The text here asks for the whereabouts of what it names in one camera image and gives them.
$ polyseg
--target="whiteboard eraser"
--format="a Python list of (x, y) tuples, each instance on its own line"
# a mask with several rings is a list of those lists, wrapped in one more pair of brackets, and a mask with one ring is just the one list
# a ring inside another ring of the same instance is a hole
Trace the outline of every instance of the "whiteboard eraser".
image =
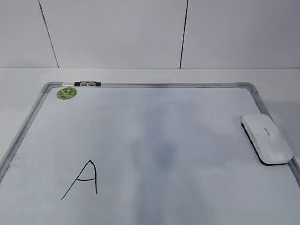
[(242, 126), (264, 165), (283, 165), (292, 159), (289, 145), (269, 116), (243, 115)]

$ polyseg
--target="round sticker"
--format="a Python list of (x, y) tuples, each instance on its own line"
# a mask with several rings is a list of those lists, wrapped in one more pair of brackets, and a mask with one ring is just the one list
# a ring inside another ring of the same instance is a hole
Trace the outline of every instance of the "round sticker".
[(77, 89), (75, 88), (64, 88), (59, 90), (56, 94), (56, 96), (62, 100), (73, 98), (76, 95), (77, 95)]

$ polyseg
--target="black ink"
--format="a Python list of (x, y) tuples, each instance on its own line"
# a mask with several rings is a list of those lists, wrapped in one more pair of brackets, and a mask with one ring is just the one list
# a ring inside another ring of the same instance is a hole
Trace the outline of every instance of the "black ink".
[[(95, 178), (92, 178), (92, 179), (78, 179), (79, 176), (80, 176), (80, 174), (84, 171), (85, 167), (86, 167), (89, 163), (91, 163), (91, 164), (93, 165), (93, 167), (94, 167)], [(67, 192), (66, 192), (66, 193), (64, 194), (64, 196), (61, 198), (61, 200), (64, 199), (64, 197), (67, 195), (67, 193), (69, 192), (69, 190), (71, 189), (71, 187), (73, 186), (73, 184), (75, 184), (75, 182), (76, 182), (77, 180), (78, 180), (78, 181), (90, 181), (90, 180), (95, 180), (96, 194), (98, 194), (98, 192), (97, 192), (97, 170), (96, 170), (95, 164), (94, 164), (91, 160), (89, 160), (89, 161), (84, 165), (83, 169), (80, 171), (80, 173), (78, 174), (78, 176), (76, 177), (76, 179), (73, 181), (73, 183), (71, 184), (71, 186), (69, 187), (69, 189), (67, 190)]]

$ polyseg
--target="white table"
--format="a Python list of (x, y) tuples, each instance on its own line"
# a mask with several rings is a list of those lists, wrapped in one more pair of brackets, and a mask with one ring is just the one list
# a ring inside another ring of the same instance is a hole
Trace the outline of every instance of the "white table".
[(68, 69), (0, 68), (0, 159), (42, 87), (51, 81), (103, 83), (251, 82), (300, 157), (300, 69)]

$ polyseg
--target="whiteboard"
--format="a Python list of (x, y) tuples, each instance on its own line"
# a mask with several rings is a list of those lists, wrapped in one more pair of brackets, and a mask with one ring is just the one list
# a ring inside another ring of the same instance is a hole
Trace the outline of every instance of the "whiteboard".
[(262, 165), (241, 126), (260, 112), (247, 89), (76, 88), (47, 94), (0, 183), (2, 224), (299, 224), (293, 172)]

